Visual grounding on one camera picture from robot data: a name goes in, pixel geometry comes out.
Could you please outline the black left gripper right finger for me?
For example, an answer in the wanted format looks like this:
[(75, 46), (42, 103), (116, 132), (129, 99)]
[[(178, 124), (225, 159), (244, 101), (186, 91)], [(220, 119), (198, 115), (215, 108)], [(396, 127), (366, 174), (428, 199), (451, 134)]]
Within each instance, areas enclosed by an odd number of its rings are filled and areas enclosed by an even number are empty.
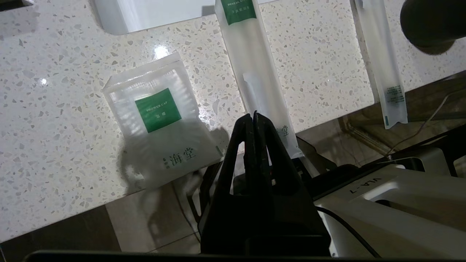
[(331, 238), (272, 121), (254, 113), (254, 253), (329, 255)]

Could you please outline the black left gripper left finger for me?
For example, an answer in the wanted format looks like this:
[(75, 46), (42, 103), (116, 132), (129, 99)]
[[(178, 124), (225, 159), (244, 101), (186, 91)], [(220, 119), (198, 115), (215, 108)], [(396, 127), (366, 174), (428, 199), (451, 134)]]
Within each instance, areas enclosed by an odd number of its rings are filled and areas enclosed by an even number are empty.
[(213, 197), (200, 221), (200, 249), (208, 255), (244, 255), (248, 197), (230, 194), (239, 145), (253, 149), (252, 117), (246, 114), (234, 124)]

